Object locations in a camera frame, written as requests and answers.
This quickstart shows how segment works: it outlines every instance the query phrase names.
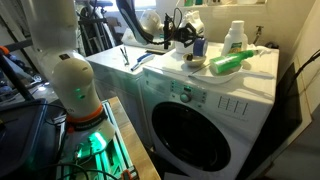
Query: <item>washing machine door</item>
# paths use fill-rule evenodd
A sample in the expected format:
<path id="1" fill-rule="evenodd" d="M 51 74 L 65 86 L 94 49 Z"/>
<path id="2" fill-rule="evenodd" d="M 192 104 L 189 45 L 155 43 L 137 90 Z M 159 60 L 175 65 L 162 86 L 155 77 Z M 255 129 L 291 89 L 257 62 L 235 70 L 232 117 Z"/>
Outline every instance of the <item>washing machine door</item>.
<path id="1" fill-rule="evenodd" d="M 203 171 L 219 171 L 230 161 L 230 147 L 219 129 L 199 112 L 178 103 L 158 104 L 153 129 L 180 160 Z"/>

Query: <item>washing machine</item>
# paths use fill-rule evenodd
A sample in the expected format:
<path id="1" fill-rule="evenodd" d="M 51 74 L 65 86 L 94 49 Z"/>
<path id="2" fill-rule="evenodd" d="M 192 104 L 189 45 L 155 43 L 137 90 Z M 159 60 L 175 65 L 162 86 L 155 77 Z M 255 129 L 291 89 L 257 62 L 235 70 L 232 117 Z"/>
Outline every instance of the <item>washing machine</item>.
<path id="1" fill-rule="evenodd" d="M 194 179 L 233 180 L 273 106 L 278 50 L 243 64 L 252 72 L 213 84 L 190 74 L 210 74 L 209 59 L 222 44 L 209 43 L 198 68 L 174 50 L 143 68 L 143 104 L 155 152 Z"/>
<path id="2" fill-rule="evenodd" d="M 119 45 L 106 51 L 86 57 L 94 71 L 94 82 L 101 100 L 117 96 L 126 111 L 135 131 L 145 147 L 152 146 L 146 124 L 145 113 L 141 99 L 142 66 L 131 71 L 137 64 L 137 59 L 146 53 L 145 48 L 125 46 L 129 65 L 125 65 Z"/>

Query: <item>green led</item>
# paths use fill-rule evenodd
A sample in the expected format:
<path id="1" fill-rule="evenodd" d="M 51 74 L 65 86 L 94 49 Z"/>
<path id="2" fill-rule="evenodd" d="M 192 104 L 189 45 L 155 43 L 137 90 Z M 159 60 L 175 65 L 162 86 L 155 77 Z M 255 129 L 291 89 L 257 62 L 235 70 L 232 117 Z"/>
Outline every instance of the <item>green led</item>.
<path id="1" fill-rule="evenodd" d="M 79 95 L 78 99 L 84 99 L 86 96 L 85 95 Z"/>

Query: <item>white bottle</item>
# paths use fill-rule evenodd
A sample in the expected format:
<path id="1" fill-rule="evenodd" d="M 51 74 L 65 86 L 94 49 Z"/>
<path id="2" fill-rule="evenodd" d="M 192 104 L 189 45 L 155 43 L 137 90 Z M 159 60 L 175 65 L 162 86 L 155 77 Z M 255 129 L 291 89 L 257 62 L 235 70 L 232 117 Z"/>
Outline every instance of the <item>white bottle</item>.
<path id="1" fill-rule="evenodd" d="M 221 56 L 247 50 L 248 37 L 244 34 L 244 21 L 232 21 L 231 28 L 224 39 Z"/>

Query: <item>cable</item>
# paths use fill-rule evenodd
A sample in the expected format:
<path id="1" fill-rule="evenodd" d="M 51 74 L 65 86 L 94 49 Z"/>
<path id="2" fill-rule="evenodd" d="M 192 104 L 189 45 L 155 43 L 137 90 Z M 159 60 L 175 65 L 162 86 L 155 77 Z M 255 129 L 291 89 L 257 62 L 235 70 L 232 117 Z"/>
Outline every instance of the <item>cable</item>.
<path id="1" fill-rule="evenodd" d="M 87 172 L 98 172 L 98 173 L 102 173 L 102 174 L 104 174 L 104 175 L 106 175 L 106 176 L 111 177 L 112 179 L 117 180 L 117 178 L 116 178 L 115 176 L 113 176 L 112 174 L 109 174 L 109 173 L 107 173 L 107 172 L 105 172 L 105 171 L 102 171 L 102 170 L 99 170 L 99 169 L 88 169 L 88 170 L 86 170 L 86 171 L 87 171 Z"/>
<path id="2" fill-rule="evenodd" d="M 290 85 L 288 87 L 288 90 L 286 92 L 286 96 L 289 94 L 295 80 L 297 79 L 297 77 L 301 74 L 301 72 L 303 71 L 303 69 L 305 67 L 307 67 L 308 64 L 310 64 L 311 62 L 313 62 L 314 60 L 316 60 L 318 57 L 320 56 L 320 49 L 318 51 L 316 51 L 307 62 L 305 62 L 299 69 L 298 71 L 294 74 L 294 76 L 292 77 L 292 80 L 290 82 Z"/>
<path id="3" fill-rule="evenodd" d="M 75 168 L 77 168 L 77 169 L 80 170 L 80 171 L 78 171 L 78 172 L 83 172 L 83 174 L 84 174 L 85 177 L 86 177 L 86 180 L 89 180 L 89 175 L 88 175 L 87 171 L 86 171 L 83 167 L 81 167 L 81 166 L 79 166 L 79 165 L 76 165 L 76 164 L 72 164 L 72 163 L 51 164 L 51 165 L 49 165 L 49 166 L 40 168 L 40 169 L 36 170 L 35 172 L 37 173 L 37 172 L 39 172 L 39 171 L 43 171 L 43 170 L 46 170 L 46 169 L 51 169 L 51 168 L 54 168 L 54 167 L 60 167 L 60 166 L 61 166 L 61 167 L 63 167 L 63 166 L 75 167 Z"/>
<path id="4" fill-rule="evenodd" d="M 58 149 L 57 156 L 56 156 L 56 159 L 55 159 L 55 163 L 59 162 L 60 157 L 62 155 L 64 144 L 65 144 L 66 139 L 67 139 L 67 129 L 68 129 L 68 124 L 66 123 L 65 130 L 64 130 L 64 133 L 63 133 L 63 136 L 62 136 L 62 139 L 61 139 L 61 143 L 60 143 L 60 148 Z"/>

